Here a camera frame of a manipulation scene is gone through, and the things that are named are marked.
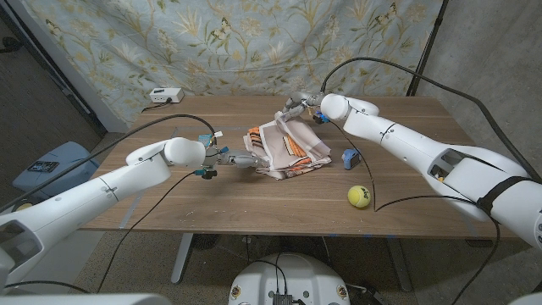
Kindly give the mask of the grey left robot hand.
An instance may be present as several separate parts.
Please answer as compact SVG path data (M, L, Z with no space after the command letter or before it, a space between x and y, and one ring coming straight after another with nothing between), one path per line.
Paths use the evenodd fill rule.
M246 150L228 150L212 152L208 154L204 159L204 165L212 166L218 165L234 165L237 168L267 168L269 166L268 160L261 158Z

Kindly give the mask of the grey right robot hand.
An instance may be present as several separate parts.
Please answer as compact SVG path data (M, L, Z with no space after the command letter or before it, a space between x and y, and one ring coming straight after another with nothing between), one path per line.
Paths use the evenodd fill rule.
M323 98L324 94L322 92L307 93L295 91L290 94L279 117L283 121L297 118L301 116L307 108L320 106Z

